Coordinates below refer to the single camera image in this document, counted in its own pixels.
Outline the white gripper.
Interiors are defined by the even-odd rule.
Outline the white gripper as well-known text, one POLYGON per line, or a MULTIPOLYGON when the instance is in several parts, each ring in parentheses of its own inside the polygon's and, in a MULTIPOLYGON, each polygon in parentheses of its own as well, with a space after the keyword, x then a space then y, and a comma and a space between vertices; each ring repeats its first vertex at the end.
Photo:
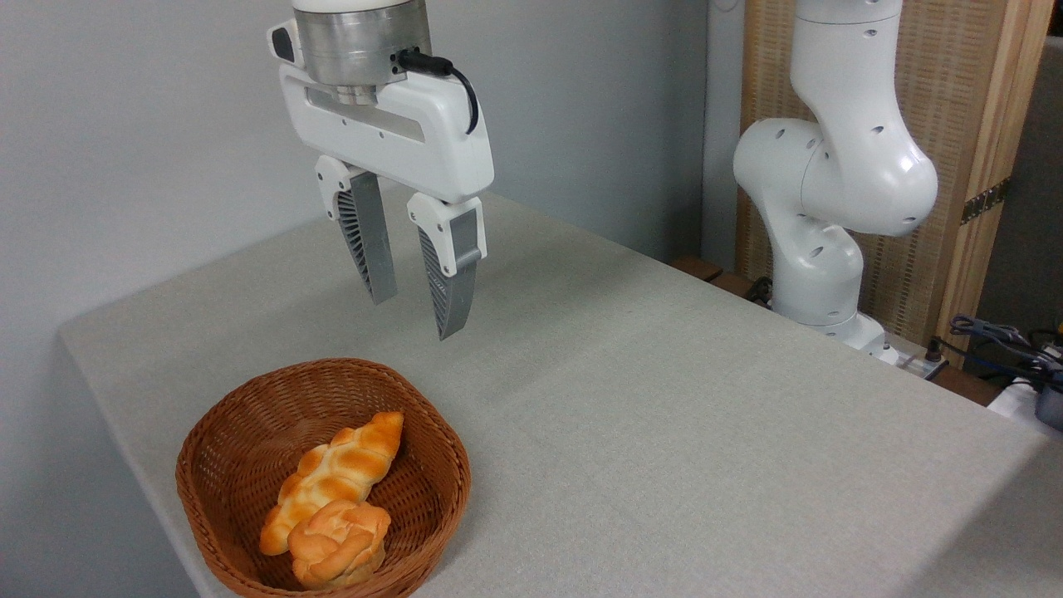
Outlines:
POLYGON ((476 197, 495 174, 486 122, 479 117, 476 129, 468 129, 470 95, 454 76, 414 72, 379 88, 373 105, 343 105, 302 68, 296 32, 292 20, 274 27, 270 51, 281 61, 282 97, 297 136, 323 154, 315 171, 326 213, 338 221, 365 288, 379 304, 394 297, 396 280, 376 174, 421 192, 407 212, 418 227, 444 340, 463 329, 476 264, 487 255, 476 197))

